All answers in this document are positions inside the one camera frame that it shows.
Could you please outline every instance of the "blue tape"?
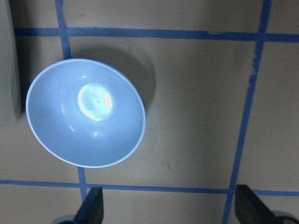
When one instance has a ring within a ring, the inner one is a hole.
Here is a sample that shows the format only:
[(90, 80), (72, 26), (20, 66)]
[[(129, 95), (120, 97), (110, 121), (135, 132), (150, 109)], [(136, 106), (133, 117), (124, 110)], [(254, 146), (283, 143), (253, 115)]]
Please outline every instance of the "blue tape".
[(267, 34), (265, 42), (299, 43), (298, 34)]
[(262, 57), (262, 53), (263, 53), (265, 32), (267, 30), (270, 8), (271, 8), (271, 0), (264, 0), (261, 19), (260, 19), (260, 25), (259, 25), (259, 29), (258, 29), (258, 34), (259, 34), (258, 38), (259, 39), (256, 42), (256, 48), (255, 48), (256, 57), (254, 58), (253, 64), (252, 64), (254, 72), (249, 78), (249, 85), (248, 85), (248, 89), (247, 89), (245, 106), (244, 106), (244, 110), (243, 110), (243, 116), (242, 116), (242, 121), (241, 121), (240, 132), (239, 132), (239, 139), (238, 139), (238, 144), (237, 144), (237, 150), (235, 153), (233, 171), (232, 171), (232, 175), (231, 175), (230, 183), (229, 183), (228, 196), (227, 196), (227, 199), (225, 202), (225, 208), (224, 208), (223, 217), (222, 217), (222, 224), (228, 223), (228, 219), (229, 219), (229, 215), (230, 215), (230, 211), (231, 211), (231, 205), (232, 205), (232, 201), (233, 201), (233, 196), (235, 193), (235, 186), (236, 186), (238, 173), (239, 173), (239, 169), (240, 169), (241, 158), (242, 158), (242, 153), (243, 153), (243, 148), (244, 148), (244, 142), (245, 142), (247, 127), (248, 127), (248, 123), (249, 123), (250, 111), (251, 111), (253, 96), (254, 96), (255, 87), (256, 87), (256, 81), (257, 81), (261, 57)]
[(84, 172), (83, 167), (78, 167), (78, 178), (79, 178), (79, 184), (80, 184), (81, 199), (83, 202), (87, 196), (85, 172)]
[(69, 42), (69, 36), (67, 33), (67, 26), (64, 20), (64, 1), (63, 0), (55, 0), (56, 6), (56, 14), (57, 14), (57, 21), (59, 26), (59, 33), (61, 39), (61, 46), (62, 46), (62, 53), (65, 59), (71, 58), (71, 48)]
[(80, 187), (78, 183), (41, 182), (41, 181), (0, 180), (0, 184), (16, 185), (16, 186), (54, 187), (54, 188), (79, 188)]
[[(150, 30), (150, 29), (117, 29), (117, 28), (67, 28), (69, 36), (106, 36), (106, 37), (147, 37), (168, 39), (195, 39), (220, 41), (257, 41), (258, 33), (224, 33), (212, 35), (206, 31), (192, 30)], [(59, 36), (59, 28), (15, 28), (14, 35), (22, 36)], [(264, 34), (265, 42), (298, 43), (298, 34)]]
[(162, 30), (162, 29), (126, 29), (126, 28), (68, 28), (69, 36), (107, 36), (107, 37), (151, 37), (167, 39), (200, 39), (228, 41), (256, 41), (255, 33), (227, 32), (210, 34), (206, 31)]
[(255, 190), (254, 193), (258, 196), (287, 196), (299, 197), (297, 191), (271, 191), (271, 190)]
[(227, 189), (210, 188), (172, 188), (172, 187), (149, 187), (149, 186), (128, 186), (128, 185), (105, 185), (87, 184), (87, 188), (102, 187), (105, 190), (134, 190), (134, 191), (159, 191), (159, 192), (180, 192), (180, 193), (202, 193), (202, 194), (227, 194)]
[(16, 28), (15, 36), (60, 36), (59, 28)]

